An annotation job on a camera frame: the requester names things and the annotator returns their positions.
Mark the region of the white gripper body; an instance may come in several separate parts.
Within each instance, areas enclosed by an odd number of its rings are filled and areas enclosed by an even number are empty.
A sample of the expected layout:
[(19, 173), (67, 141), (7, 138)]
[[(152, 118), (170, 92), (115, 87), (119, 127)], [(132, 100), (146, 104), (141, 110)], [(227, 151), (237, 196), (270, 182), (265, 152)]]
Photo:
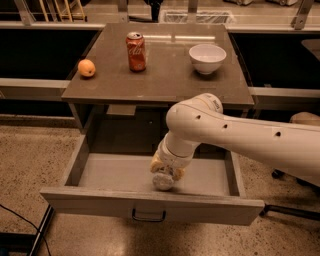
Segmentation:
[(185, 141), (163, 139), (157, 153), (165, 167), (185, 168), (193, 158), (194, 146)]

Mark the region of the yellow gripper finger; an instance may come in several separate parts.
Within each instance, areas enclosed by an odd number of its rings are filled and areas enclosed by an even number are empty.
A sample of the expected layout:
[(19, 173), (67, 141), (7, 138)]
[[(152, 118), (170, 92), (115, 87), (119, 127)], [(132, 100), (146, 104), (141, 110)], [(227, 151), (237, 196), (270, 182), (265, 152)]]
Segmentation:
[(177, 168), (173, 171), (173, 180), (178, 181), (180, 180), (185, 174), (184, 168)]
[(155, 153), (150, 163), (150, 171), (152, 173), (162, 172), (164, 169), (163, 161), (160, 159), (158, 153)]

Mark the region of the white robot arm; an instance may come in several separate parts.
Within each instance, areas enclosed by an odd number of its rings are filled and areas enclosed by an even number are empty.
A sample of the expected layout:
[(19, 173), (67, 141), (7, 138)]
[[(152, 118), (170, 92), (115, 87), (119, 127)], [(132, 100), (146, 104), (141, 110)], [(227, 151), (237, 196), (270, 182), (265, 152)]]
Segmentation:
[(210, 93), (173, 105), (167, 112), (166, 124), (168, 133), (150, 165), (153, 184), (159, 190), (171, 189), (183, 177), (202, 143), (320, 186), (320, 128), (315, 125), (230, 117)]

